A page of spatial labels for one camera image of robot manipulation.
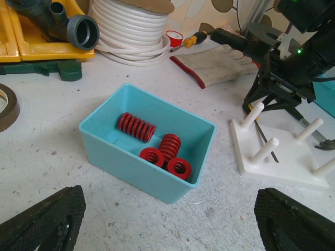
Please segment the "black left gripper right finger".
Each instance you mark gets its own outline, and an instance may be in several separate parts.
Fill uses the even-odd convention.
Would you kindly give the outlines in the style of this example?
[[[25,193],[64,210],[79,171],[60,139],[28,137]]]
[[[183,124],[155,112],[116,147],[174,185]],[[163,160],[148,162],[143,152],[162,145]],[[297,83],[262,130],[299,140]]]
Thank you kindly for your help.
[[[266,250],[334,250],[334,222],[275,188],[258,191],[254,214]]]

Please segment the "small file yellow handle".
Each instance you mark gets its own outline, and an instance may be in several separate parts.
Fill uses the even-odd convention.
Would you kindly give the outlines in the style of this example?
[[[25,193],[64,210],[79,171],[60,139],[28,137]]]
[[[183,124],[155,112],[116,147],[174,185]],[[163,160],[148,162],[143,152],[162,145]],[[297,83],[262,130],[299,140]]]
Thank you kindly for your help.
[[[264,143],[267,143],[267,138],[266,138],[266,136],[264,135],[264,133],[263,133],[262,129],[260,128],[260,126],[259,126],[258,119],[259,119],[259,117],[256,117],[256,119],[255,119],[255,121],[254,121],[254,122],[255,122],[255,125],[256,125],[256,128],[258,129],[259,134],[261,135],[261,137],[262,137]],[[275,155],[275,153],[274,153],[273,151],[271,152],[271,155],[272,155],[274,161],[277,162],[277,163],[279,163],[279,161],[278,161],[278,159],[277,159],[277,157],[276,157],[276,155]]]

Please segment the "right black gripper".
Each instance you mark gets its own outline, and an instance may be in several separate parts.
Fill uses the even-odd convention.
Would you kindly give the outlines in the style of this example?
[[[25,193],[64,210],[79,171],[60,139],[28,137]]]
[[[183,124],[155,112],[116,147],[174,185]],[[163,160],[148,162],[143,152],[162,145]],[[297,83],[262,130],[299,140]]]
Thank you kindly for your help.
[[[312,83],[296,87],[286,78],[282,69],[279,45],[277,42],[265,54],[254,83],[244,98],[244,112],[250,113],[249,105],[262,98],[264,111],[286,110],[291,115],[297,115],[299,112],[296,107],[303,99],[308,103],[316,100]]]

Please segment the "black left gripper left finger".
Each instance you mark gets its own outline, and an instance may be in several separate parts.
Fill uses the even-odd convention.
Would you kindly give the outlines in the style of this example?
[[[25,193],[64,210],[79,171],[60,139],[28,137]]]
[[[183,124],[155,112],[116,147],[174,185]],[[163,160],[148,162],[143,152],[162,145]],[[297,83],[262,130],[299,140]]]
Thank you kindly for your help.
[[[1,250],[73,250],[85,209],[82,187],[65,187],[2,223]]]

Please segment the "small hammer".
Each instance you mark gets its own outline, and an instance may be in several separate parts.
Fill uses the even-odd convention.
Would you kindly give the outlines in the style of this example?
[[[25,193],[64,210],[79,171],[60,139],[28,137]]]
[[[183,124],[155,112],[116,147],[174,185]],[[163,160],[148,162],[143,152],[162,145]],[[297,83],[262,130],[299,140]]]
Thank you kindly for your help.
[[[286,108],[286,111],[298,120],[305,128],[310,125],[310,123],[304,118],[304,116],[296,108]],[[323,151],[332,151],[334,150],[334,140],[326,139],[318,130],[315,130],[312,135],[319,141],[318,145],[315,145],[315,148]]]

